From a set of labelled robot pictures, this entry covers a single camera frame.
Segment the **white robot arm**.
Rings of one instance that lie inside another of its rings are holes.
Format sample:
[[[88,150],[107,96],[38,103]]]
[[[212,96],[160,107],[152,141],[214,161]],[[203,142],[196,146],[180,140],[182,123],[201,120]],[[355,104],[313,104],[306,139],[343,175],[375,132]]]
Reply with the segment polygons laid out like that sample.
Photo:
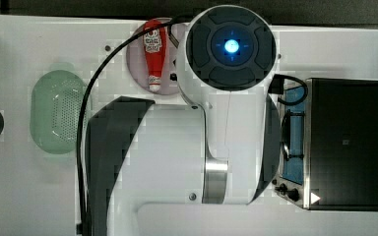
[[[251,10],[222,5],[196,16],[175,59],[182,103],[120,96],[90,119],[84,236],[138,236],[146,204],[257,199],[279,167],[277,54],[270,26]]]

